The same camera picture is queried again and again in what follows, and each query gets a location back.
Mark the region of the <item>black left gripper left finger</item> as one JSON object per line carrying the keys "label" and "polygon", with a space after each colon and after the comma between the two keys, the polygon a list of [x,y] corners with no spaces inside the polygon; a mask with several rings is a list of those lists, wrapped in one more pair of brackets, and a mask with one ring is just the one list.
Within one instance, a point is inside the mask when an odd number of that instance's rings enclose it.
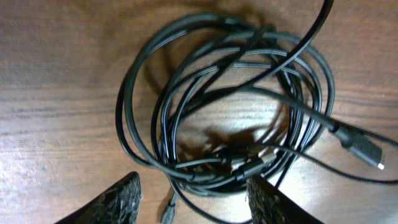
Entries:
{"label": "black left gripper left finger", "polygon": [[139,174],[130,172],[92,201],[58,222],[133,224],[137,222],[141,199]]}

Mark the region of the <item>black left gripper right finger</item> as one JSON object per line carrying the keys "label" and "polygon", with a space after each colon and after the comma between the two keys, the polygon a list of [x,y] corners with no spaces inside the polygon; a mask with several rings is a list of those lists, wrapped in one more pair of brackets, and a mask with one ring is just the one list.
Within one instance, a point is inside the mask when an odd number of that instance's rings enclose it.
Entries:
{"label": "black left gripper right finger", "polygon": [[251,177],[247,183],[254,224],[323,224],[260,175]]}

